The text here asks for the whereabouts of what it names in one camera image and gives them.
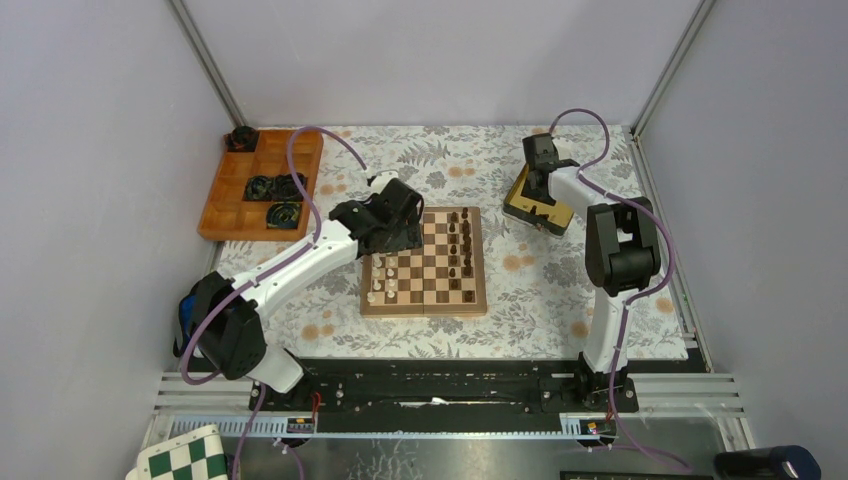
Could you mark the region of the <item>gold metal tin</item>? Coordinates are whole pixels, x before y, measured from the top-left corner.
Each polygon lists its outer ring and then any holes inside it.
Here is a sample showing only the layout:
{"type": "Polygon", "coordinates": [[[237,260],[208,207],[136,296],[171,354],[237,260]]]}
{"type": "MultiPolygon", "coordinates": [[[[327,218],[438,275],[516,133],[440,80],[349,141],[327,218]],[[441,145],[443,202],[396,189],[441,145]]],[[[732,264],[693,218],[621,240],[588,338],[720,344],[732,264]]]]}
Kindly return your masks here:
{"type": "Polygon", "coordinates": [[[524,166],[503,201],[503,213],[537,230],[563,236],[574,218],[574,211],[561,202],[547,204],[524,196],[527,173],[528,167],[524,166]]]}

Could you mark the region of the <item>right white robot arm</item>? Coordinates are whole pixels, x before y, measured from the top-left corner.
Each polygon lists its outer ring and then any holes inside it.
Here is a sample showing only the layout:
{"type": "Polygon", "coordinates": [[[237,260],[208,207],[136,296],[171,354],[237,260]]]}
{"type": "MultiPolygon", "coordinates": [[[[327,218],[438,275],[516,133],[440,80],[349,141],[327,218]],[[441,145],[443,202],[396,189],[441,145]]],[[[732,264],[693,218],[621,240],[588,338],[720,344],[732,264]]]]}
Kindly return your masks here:
{"type": "Polygon", "coordinates": [[[580,166],[562,159],[549,133],[522,140],[526,163],[523,195],[561,203],[585,222],[585,268],[596,287],[591,331],[581,353],[592,374],[573,386],[575,402],[597,412],[613,398],[603,375],[626,365],[627,326],[623,294],[645,290],[661,266],[653,205],[645,197],[626,199],[588,180],[580,166]]]}

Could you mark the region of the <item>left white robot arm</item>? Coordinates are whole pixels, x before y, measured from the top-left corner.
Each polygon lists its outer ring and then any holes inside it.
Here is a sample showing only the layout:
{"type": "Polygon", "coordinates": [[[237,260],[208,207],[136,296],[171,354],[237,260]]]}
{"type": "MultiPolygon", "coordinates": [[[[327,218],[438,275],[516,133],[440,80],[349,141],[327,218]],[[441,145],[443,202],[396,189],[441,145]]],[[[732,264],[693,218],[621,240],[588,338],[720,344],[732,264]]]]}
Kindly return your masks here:
{"type": "Polygon", "coordinates": [[[271,260],[232,278],[213,271],[198,281],[179,306],[180,370],[185,382],[194,353],[228,380],[247,377],[272,389],[288,411],[309,401],[310,385],[294,355],[265,340],[263,320],[324,275],[363,256],[416,249],[422,244],[424,200],[392,172],[371,178],[372,194],[349,200],[304,237],[271,260]]]}

